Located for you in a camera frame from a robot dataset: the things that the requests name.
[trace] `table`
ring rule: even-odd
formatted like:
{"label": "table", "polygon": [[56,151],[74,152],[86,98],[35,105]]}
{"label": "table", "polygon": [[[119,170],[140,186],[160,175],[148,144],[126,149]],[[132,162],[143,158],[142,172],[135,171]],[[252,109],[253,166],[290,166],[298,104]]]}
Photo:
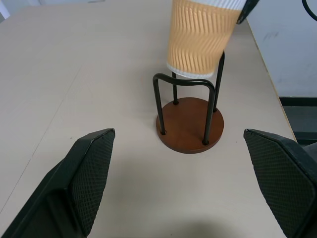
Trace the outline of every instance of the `table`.
{"label": "table", "polygon": [[[247,22],[226,48],[220,141],[186,155],[158,138],[152,77],[170,74],[170,13],[169,0],[107,0],[25,8],[0,24],[0,234],[77,138],[113,127],[90,238],[285,237],[243,131],[293,135]],[[163,105],[172,101],[171,85],[160,91]],[[207,99],[208,90],[178,95]]]}

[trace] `paper cup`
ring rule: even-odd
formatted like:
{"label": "paper cup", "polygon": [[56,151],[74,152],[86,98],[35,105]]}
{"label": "paper cup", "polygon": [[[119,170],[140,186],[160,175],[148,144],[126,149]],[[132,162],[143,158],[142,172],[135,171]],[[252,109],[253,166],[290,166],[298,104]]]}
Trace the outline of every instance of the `paper cup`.
{"label": "paper cup", "polygon": [[173,0],[167,67],[210,78],[246,0]]}

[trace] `round wooden base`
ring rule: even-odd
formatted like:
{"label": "round wooden base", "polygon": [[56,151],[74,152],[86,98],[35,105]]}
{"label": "round wooden base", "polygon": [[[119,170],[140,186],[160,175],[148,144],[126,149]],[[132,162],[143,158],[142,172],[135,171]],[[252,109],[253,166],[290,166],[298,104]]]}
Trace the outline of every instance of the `round wooden base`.
{"label": "round wooden base", "polygon": [[160,132],[157,117],[157,133],[161,141],[170,149],[185,154],[195,154],[212,148],[220,139],[224,122],[217,109],[212,114],[209,144],[202,143],[204,137],[208,102],[199,98],[180,98],[179,104],[173,102],[163,107],[166,134]]}

